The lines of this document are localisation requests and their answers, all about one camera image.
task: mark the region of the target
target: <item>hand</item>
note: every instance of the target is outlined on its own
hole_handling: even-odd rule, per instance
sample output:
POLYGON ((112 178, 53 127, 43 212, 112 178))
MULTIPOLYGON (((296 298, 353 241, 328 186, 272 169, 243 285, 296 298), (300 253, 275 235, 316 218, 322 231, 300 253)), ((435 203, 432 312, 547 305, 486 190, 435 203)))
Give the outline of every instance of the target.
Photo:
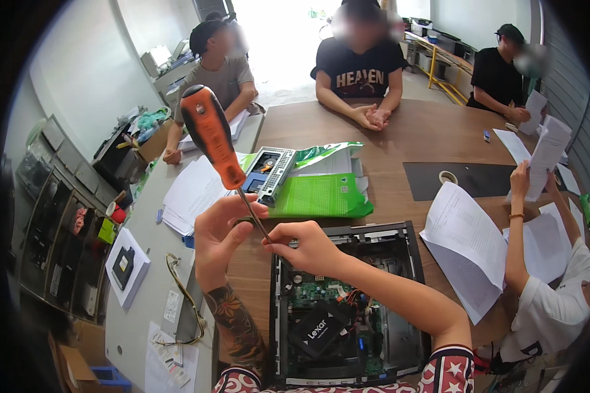
MULTIPOLYGON (((255 202, 257 194, 245 194, 252 202, 253 211, 260 217, 268 216, 268 207, 255 202)), ((234 250, 252 231, 253 225, 242 222, 232 228, 237 219, 249 215, 239 195, 221 198, 199 215, 194 222, 196 279, 204 293, 225 286, 227 266, 234 250)))
POLYGON ((531 118, 531 114, 523 107, 511 108, 509 117, 514 119, 516 122, 528 122, 531 118))
POLYGON ((548 191, 549 194, 551 194, 551 195, 555 195, 555 193, 559 193, 558 183, 557 183, 557 179, 555 178, 555 173, 551 172, 548 169, 546 170, 546 173, 549 177, 547 177, 547 179, 546 179, 546 185, 544 186, 544 188, 546 188, 546 191, 548 191))
POLYGON ((513 170, 510 176, 511 181, 511 197, 524 199, 529 190, 529 161, 522 161, 516 169, 513 170))
POLYGON ((374 130, 374 131, 381 131, 382 130, 381 127, 378 127, 377 125, 372 124, 369 121, 369 116, 375 110, 376 110, 376 104, 355 107, 355 108, 352 108, 352 112, 350 113, 350 117, 365 128, 368 128, 368 129, 374 130))
POLYGON ((382 130, 389 125, 389 120, 387 119, 389 118, 390 114, 391 111, 386 109, 370 109, 367 111, 365 116, 367 117, 367 120, 369 120, 370 124, 373 124, 382 130))
POLYGON ((175 165, 181 161, 181 150, 180 149, 166 149, 164 153, 164 162, 169 165, 175 165))
POLYGON ((310 274, 340 279, 342 271, 354 260, 346 258, 314 221, 278 224, 268 237, 273 243, 262 240, 266 251, 283 256, 297 269, 310 274), (293 239, 299 240, 297 248, 288 245, 293 239))

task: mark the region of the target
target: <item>black mat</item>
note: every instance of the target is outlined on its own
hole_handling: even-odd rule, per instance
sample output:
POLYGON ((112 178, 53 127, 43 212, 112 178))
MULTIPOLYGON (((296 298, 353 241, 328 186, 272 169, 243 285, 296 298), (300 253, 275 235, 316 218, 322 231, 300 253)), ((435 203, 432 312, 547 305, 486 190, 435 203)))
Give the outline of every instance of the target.
MULTIPOLYGON (((509 177, 516 169, 514 165, 486 163, 404 162, 403 165, 413 200, 435 199, 442 186, 439 181, 442 170, 452 172, 459 186, 473 198, 506 196, 511 188, 509 177)), ((558 185, 558 188, 565 190, 563 185, 558 185)))

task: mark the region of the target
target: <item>orange screwdriver handle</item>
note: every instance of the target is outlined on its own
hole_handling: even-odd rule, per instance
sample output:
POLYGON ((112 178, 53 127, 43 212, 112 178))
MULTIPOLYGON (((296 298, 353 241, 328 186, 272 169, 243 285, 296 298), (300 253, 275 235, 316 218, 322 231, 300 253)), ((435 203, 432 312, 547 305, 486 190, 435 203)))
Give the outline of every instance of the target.
POLYGON ((246 176, 238 165, 229 123, 212 90, 204 85, 190 86, 179 104, 192 141, 212 163, 225 188, 241 187, 246 176))

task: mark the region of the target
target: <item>red patterned shirt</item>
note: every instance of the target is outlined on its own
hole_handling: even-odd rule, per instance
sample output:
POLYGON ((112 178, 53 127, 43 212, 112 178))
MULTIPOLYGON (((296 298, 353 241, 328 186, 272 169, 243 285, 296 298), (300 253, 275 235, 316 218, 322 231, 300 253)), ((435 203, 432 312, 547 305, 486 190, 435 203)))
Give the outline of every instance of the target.
POLYGON ((472 393, 474 391, 474 355, 461 345, 437 349, 428 359, 417 387, 406 382, 374 387, 299 387, 290 390, 265 389, 251 371, 229 367, 221 374, 212 393, 472 393))

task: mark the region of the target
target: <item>tattooed arm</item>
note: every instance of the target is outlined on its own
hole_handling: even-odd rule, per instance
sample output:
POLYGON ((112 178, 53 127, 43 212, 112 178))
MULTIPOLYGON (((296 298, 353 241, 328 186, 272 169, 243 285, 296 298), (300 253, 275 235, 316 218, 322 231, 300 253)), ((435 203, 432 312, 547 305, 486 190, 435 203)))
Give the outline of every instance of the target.
MULTIPOLYGON (((246 195, 256 214, 266 218, 268 208, 254 202, 257 196, 246 195)), ((227 348, 231 361, 261 377, 266 358, 264 342, 249 311, 228 284, 226 274, 236 247, 253 229, 249 222, 242 222, 232 228, 238 218, 246 215, 248 211, 240 196, 232 195, 221 198, 197 217, 195 272, 221 337, 231 344, 227 348)))
POLYGON ((262 376, 266 349, 245 305, 229 284, 205 295, 221 335, 229 336, 229 341, 233 342, 228 348, 233 363, 262 376))

